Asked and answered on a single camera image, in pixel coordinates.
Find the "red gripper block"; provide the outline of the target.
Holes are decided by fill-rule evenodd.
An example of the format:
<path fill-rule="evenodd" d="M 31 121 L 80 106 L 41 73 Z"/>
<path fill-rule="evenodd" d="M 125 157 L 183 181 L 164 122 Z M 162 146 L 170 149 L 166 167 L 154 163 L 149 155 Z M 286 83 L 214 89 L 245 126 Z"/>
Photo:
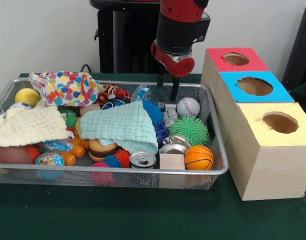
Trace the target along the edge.
<path fill-rule="evenodd" d="M 179 79 L 186 77 L 194 68 L 195 61 L 192 58 L 192 50 L 186 53 L 172 53 L 161 49 L 155 39 L 151 45 L 151 53 L 154 59 L 162 66 L 157 75 L 157 87 L 161 88 L 164 84 L 165 70 L 172 76 L 172 90 L 170 101 L 174 102 L 179 88 Z"/>

